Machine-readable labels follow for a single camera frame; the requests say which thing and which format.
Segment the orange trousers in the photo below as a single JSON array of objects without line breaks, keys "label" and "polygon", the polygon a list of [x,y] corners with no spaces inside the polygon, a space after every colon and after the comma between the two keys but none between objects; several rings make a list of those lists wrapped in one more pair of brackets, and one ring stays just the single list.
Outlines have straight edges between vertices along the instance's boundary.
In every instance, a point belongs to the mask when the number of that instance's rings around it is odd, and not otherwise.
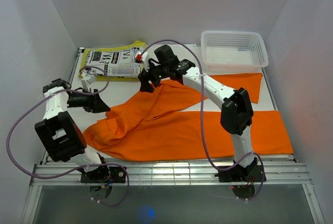
[{"label": "orange trousers", "polygon": [[113,106],[83,135],[92,148],[135,162],[194,160],[234,155],[220,112],[189,111],[199,92],[165,80],[152,93],[137,92]]}]

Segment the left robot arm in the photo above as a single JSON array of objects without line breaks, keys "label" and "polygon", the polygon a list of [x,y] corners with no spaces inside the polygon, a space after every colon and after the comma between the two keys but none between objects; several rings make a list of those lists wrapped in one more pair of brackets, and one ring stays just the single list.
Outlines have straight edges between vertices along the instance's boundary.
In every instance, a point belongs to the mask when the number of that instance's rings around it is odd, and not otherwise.
[{"label": "left robot arm", "polygon": [[68,112],[69,108],[83,108],[88,113],[103,113],[110,108],[103,102],[98,89],[91,89],[93,78],[84,79],[82,88],[71,90],[71,84],[56,79],[43,87],[46,100],[45,114],[35,124],[35,131],[54,162],[71,162],[82,174],[90,179],[105,182],[110,169],[105,159],[87,149],[87,142],[77,124]]}]

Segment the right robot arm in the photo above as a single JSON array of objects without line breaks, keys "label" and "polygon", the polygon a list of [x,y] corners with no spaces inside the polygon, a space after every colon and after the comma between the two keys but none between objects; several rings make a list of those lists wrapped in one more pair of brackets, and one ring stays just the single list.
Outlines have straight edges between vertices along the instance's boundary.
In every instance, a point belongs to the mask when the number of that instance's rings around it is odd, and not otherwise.
[{"label": "right robot arm", "polygon": [[135,55],[135,61],[144,66],[138,76],[140,91],[152,93],[162,79],[170,78],[200,92],[202,98],[210,99],[221,110],[220,123],[230,134],[234,149],[234,164],[218,167],[218,176],[229,182],[252,179],[258,159],[251,142],[254,111],[248,92],[221,84],[187,59],[179,60],[168,45],[157,48],[155,55],[156,60],[141,51]]}]

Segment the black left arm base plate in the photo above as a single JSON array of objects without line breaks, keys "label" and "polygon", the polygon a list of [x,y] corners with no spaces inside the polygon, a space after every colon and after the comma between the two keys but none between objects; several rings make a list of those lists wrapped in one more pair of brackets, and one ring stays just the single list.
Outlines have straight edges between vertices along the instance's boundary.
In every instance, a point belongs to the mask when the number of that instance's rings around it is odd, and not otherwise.
[{"label": "black left arm base plate", "polygon": [[125,183],[126,175],[124,169],[118,166],[98,167],[91,172],[81,174],[81,183]]}]

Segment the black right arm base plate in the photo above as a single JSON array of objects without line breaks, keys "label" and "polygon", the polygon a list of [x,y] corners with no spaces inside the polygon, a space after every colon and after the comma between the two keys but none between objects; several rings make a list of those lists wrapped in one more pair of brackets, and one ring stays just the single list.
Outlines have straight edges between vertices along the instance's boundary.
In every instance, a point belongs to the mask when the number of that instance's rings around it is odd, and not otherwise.
[{"label": "black right arm base plate", "polygon": [[237,165],[230,170],[217,172],[214,176],[218,177],[219,182],[261,182],[262,180],[266,182],[262,165],[249,165],[247,167]]}]

